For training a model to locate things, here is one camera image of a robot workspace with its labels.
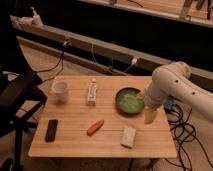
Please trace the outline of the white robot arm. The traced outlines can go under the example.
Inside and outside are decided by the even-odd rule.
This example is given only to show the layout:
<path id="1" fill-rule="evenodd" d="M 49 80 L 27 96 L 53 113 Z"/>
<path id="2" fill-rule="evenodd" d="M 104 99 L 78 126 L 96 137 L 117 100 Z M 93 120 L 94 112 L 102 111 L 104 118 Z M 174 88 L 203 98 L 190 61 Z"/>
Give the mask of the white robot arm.
<path id="1" fill-rule="evenodd" d="M 151 109 L 157 109 L 168 96 L 173 96 L 213 124 L 213 93 L 192 83 L 190 75 L 190 67 L 181 61 L 156 68 L 152 72 L 151 83 L 143 91 L 144 103 Z"/>

